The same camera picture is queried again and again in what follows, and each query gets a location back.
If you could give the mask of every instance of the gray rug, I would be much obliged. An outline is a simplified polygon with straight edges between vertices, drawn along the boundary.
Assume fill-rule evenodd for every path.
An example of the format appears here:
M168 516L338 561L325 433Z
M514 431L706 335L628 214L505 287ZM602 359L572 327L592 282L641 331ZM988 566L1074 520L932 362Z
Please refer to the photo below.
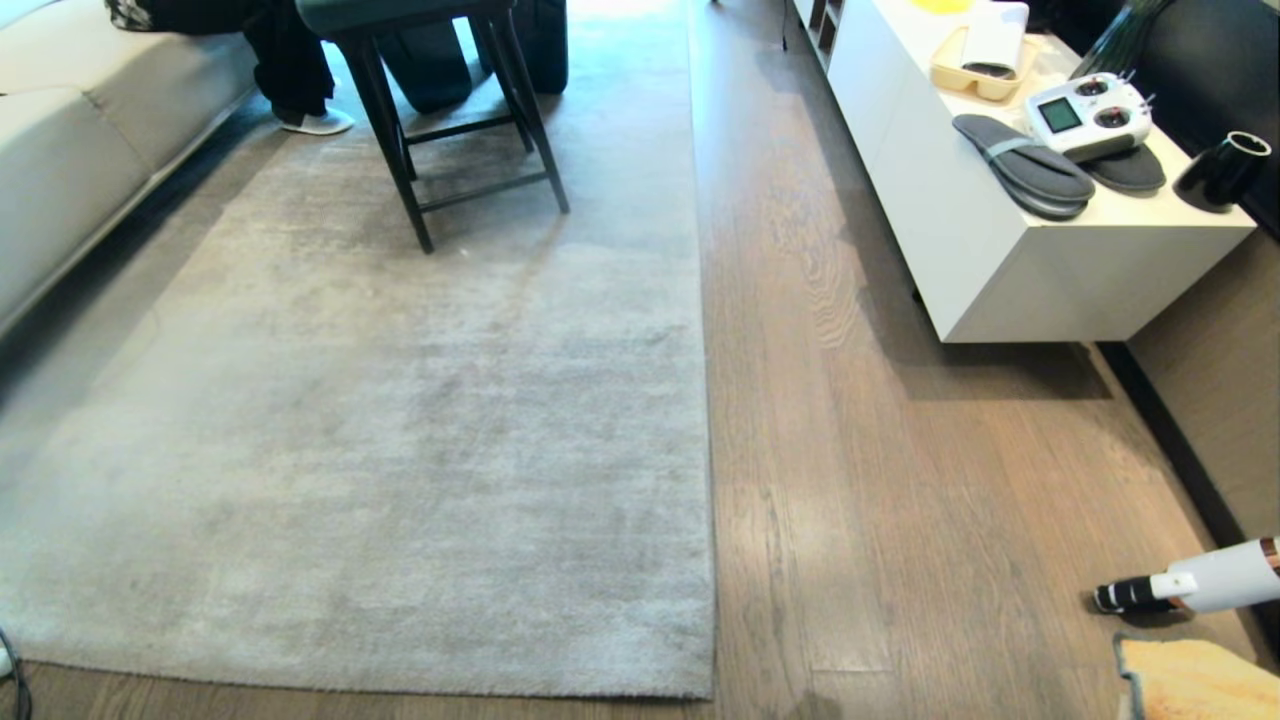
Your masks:
M568 217L545 183L460 205L425 256L366 123L285 137L257 102L177 213L134 220L146 245L0 407L0 623L29 659L709 696L682 4L570 8ZM511 127L417 156L436 196L536 167Z

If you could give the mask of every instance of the dark bag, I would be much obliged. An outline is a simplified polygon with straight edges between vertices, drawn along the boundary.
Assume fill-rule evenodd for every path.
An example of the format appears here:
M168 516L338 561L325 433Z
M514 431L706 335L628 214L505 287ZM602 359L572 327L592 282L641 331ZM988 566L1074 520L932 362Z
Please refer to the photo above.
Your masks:
M456 105L471 95L471 70L451 22L379 37L378 51L396 85L419 113Z
M520 0L511 10L516 40L529 67L535 92L559 95L568 85L568 15L564 0ZM480 50L480 67L493 72L489 55Z

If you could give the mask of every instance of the stool seat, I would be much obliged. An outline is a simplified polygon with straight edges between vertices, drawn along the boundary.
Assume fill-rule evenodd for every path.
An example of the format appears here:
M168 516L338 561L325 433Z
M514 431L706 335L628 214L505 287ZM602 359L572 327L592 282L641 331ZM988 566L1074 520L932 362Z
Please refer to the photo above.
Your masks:
M462 17L477 5L511 8L513 0L296 0L302 22L320 37L352 28L403 23L419 15Z

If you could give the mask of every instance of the beige tray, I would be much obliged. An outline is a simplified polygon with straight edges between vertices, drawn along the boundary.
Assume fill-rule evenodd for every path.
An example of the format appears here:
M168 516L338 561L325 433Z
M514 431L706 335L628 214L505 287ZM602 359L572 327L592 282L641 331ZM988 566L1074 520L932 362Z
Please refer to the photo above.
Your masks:
M1036 56L1039 55L1039 46L1024 37L1023 54L1019 58L1020 67L1014 77L1002 79L974 73L960 67L960 53L964 51L964 41L968 36L968 26L957 27L933 54L932 72L929 73L933 85L955 91L965 91L977 85L979 97L1000 101L1012 95L1023 85L1023 78L1032 72Z

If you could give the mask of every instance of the gray slipper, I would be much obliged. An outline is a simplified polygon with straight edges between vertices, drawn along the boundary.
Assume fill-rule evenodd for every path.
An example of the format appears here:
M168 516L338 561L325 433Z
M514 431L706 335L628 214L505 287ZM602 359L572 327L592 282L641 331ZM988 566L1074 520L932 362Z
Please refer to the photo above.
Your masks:
M1165 169L1146 145L1080 163L1080 168L1093 179L1125 195L1149 197L1165 187Z
M1084 211L1096 187L1061 154L987 115L956 115L951 124L982 152L1015 202L1050 220Z

